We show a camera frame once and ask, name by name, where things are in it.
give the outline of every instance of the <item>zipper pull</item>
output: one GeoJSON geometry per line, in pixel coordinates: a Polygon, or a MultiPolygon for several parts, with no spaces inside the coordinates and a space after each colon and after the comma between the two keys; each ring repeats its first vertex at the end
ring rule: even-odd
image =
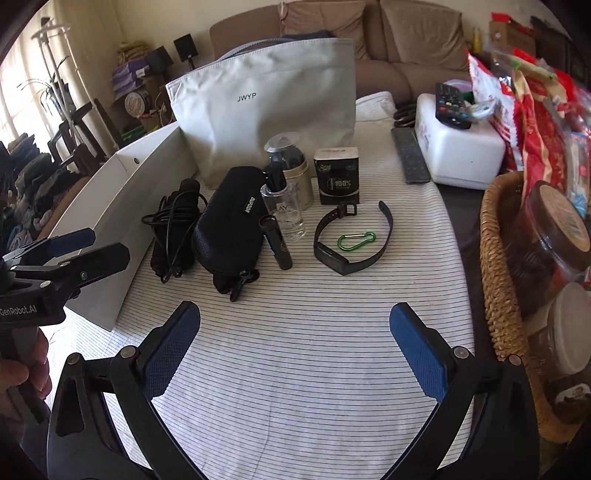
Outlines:
{"type": "Polygon", "coordinates": [[[234,285],[232,292],[230,293],[230,301],[237,301],[244,285],[258,280],[260,276],[261,275],[258,270],[244,270],[240,272],[240,280],[236,282],[236,285],[234,285]]]}

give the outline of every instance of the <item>black pouch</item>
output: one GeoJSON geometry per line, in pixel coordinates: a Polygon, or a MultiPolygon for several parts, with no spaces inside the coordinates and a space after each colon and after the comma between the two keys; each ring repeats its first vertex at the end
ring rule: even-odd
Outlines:
{"type": "Polygon", "coordinates": [[[261,197],[265,183],[256,167],[234,167],[214,192],[192,238],[195,258],[213,274],[219,293],[237,301],[242,287],[259,277],[255,270],[263,234],[259,220],[267,214],[261,197]]]}

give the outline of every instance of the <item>striped tablecloth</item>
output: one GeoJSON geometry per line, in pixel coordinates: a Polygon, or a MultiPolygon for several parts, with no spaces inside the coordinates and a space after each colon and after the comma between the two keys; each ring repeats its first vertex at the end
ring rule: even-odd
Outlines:
{"type": "MultiPolygon", "coordinates": [[[[335,247],[344,233],[373,230],[376,242],[348,257],[372,255],[388,231],[378,210],[383,200],[394,233],[374,266],[342,277],[314,258],[314,229],[331,209],[319,204],[305,212],[306,237],[289,244],[294,267],[279,270],[265,244],[261,278],[237,303],[217,293],[201,266],[162,285],[150,269],[150,250],[113,332],[73,313],[49,332],[54,384],[69,353],[114,355],[191,300],[201,310],[201,330],[154,405],[210,479],[379,479],[435,405],[389,332],[391,307],[407,301],[449,344],[473,348],[465,276],[446,209],[435,185],[404,183],[390,126],[357,123],[359,213],[322,235],[335,247]]],[[[144,462],[108,397],[130,457],[144,462]]],[[[457,458],[469,426],[468,419],[446,461],[457,458]]]]}

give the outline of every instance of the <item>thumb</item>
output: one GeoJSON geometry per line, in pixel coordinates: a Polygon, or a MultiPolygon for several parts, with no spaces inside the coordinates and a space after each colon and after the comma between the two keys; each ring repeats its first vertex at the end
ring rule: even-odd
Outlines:
{"type": "Polygon", "coordinates": [[[27,381],[29,369],[14,360],[0,360],[0,392],[27,381]]]}

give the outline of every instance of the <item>black speaker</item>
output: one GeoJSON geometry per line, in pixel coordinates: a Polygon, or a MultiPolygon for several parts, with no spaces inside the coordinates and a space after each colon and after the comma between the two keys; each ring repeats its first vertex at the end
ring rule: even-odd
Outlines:
{"type": "Polygon", "coordinates": [[[177,49],[181,61],[188,60],[191,67],[195,68],[193,65],[193,58],[199,55],[199,52],[197,52],[197,47],[195,46],[195,42],[191,38],[191,35],[187,34],[177,38],[174,41],[174,46],[177,49]]]}
{"type": "Polygon", "coordinates": [[[145,61],[148,63],[152,74],[157,75],[161,73],[165,80],[170,78],[167,69],[174,62],[173,59],[170,58],[170,55],[168,55],[166,48],[158,47],[156,50],[151,51],[146,55],[145,61]]]}

